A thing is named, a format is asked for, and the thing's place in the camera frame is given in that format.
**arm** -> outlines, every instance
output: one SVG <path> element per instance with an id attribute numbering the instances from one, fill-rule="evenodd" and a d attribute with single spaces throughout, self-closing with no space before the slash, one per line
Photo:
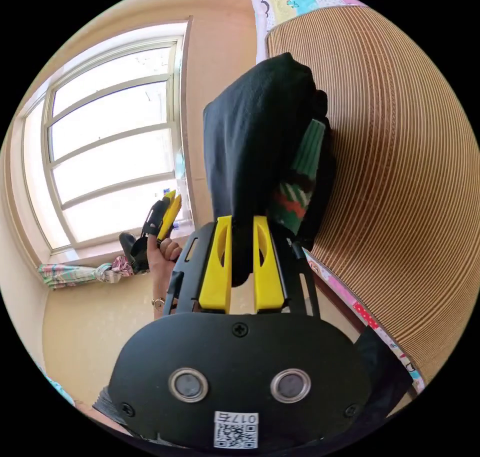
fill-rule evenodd
<path id="1" fill-rule="evenodd" d="M 148 236 L 146 245 L 148 267 L 153 283 L 153 320 L 156 320 L 163 315 L 164 306 L 160 299 L 165 301 L 175 260 L 182 253 L 182 248 L 170 238 L 162 240 L 158 247 L 157 238 L 154 235 Z"/>
<path id="2" fill-rule="evenodd" d="M 75 398 L 73 399 L 73 401 L 75 402 L 75 408 L 79 410 L 83 415 L 87 416 L 89 419 L 100 422 L 104 426 L 110 427 L 115 431 L 122 432 L 122 434 L 127 434 L 128 436 L 131 435 L 119 423 L 116 423 L 111 418 L 107 417 L 106 415 L 103 415 L 98 410 L 95 410 L 92 406 L 87 405 L 81 400 L 77 400 Z"/>

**window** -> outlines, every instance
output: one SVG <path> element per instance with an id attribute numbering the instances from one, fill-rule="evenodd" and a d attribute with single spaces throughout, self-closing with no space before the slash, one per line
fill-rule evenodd
<path id="1" fill-rule="evenodd" d="M 109 48 L 51 83 L 23 119 L 29 201 L 52 253 L 138 233 L 177 190 L 191 221 L 180 136 L 182 36 Z"/>

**label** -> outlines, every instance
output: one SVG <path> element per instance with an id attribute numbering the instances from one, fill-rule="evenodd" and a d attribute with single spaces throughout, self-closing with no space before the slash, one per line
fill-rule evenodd
<path id="1" fill-rule="evenodd" d="M 213 446 L 217 449 L 257 449 L 258 413 L 215 412 Z"/>

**window pane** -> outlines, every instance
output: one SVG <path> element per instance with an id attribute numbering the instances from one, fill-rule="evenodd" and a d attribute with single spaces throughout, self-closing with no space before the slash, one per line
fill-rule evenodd
<path id="1" fill-rule="evenodd" d="M 150 207 L 166 189 L 177 190 L 177 182 L 165 180 L 119 190 L 79 203 L 63 214 L 78 242 L 116 234 L 142 227 Z"/>
<path id="2" fill-rule="evenodd" d="M 166 128 L 87 150 L 62 162 L 53 176 L 63 204 L 103 187 L 173 169 L 172 139 Z"/>
<path id="3" fill-rule="evenodd" d="M 42 164 L 42 100 L 25 119 L 23 159 L 25 178 L 33 211 L 53 249 L 70 245 L 52 204 Z"/>
<path id="4" fill-rule="evenodd" d="M 54 159 L 105 137 L 167 121 L 167 84 L 127 88 L 69 113 L 51 128 Z"/>
<path id="5" fill-rule="evenodd" d="M 165 47 L 131 53 L 84 72 L 56 91 L 53 115 L 107 87 L 155 74 L 167 74 L 170 49 Z"/>

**finger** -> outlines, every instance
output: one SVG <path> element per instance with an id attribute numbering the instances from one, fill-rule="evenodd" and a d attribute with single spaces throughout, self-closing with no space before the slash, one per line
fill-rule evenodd
<path id="1" fill-rule="evenodd" d="M 178 247 L 179 245 L 176 242 L 170 242 L 169 246 L 166 248 L 165 251 L 165 258 L 170 261 L 172 260 L 172 252 Z"/>
<path id="2" fill-rule="evenodd" d="M 151 256 L 157 249 L 157 237 L 155 235 L 148 235 L 146 238 L 146 256 Z"/>
<path id="3" fill-rule="evenodd" d="M 162 241 L 161 241 L 161 244 L 160 244 L 160 252 L 161 254 L 165 257 L 165 252 L 167 250 L 167 247 L 171 244 L 172 242 L 172 239 L 171 238 L 164 238 Z"/>
<path id="4" fill-rule="evenodd" d="M 171 251 L 170 260 L 176 261 L 180 257 L 181 253 L 182 253 L 182 248 L 179 245 L 177 245 L 177 247 Z"/>

